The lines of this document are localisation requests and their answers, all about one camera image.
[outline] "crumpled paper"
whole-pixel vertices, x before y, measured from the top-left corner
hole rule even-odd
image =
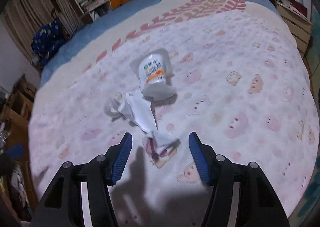
[[[162,167],[176,153],[179,139],[159,132],[151,111],[151,102],[144,98],[140,90],[126,93],[124,97],[117,94],[115,98],[108,100],[104,110],[110,117],[124,115],[146,133],[142,143],[157,167]]]

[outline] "cartoon print blanket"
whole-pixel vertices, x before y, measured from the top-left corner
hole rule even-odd
[[[284,23],[274,26],[239,10],[127,41],[33,114],[31,170],[35,182],[44,174],[35,183],[38,194],[64,161],[87,163],[130,132],[127,166],[109,189],[119,225],[200,226],[211,190],[202,186],[189,151],[195,131],[233,162],[258,162],[289,216],[311,177],[319,139],[308,73],[293,42]],[[155,119],[160,131],[181,141],[161,169],[144,152],[138,127],[103,112],[108,97],[138,88],[130,61],[158,48],[170,53],[177,95],[154,105]]]

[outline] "beige curtain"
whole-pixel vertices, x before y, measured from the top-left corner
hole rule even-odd
[[[50,0],[9,0],[1,19],[13,42],[31,61],[32,38],[42,25],[49,23],[53,9]]]
[[[76,32],[77,28],[80,27],[81,22],[73,8],[70,6],[69,0],[56,0],[56,2],[61,9],[59,19],[69,35],[72,35]]]

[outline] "nightstand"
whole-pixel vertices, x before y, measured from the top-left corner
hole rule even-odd
[[[304,57],[311,36],[312,23],[278,1],[276,1],[276,7],[296,39],[301,57]]]

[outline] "bedspread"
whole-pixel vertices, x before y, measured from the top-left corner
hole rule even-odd
[[[119,225],[200,226],[211,190],[202,186],[188,148],[188,135],[195,131],[233,162],[258,162],[289,216],[313,171],[319,119],[288,28],[274,13],[259,17],[240,8],[214,15],[191,9],[187,13],[196,18],[127,38],[112,53],[99,55],[41,112],[33,112],[30,157],[38,195],[64,161],[87,163],[130,132],[127,166],[109,189]],[[181,141],[161,169],[143,151],[138,127],[103,112],[108,97],[139,88],[130,61],[158,48],[170,54],[177,95],[153,105],[155,119],[160,131]]]

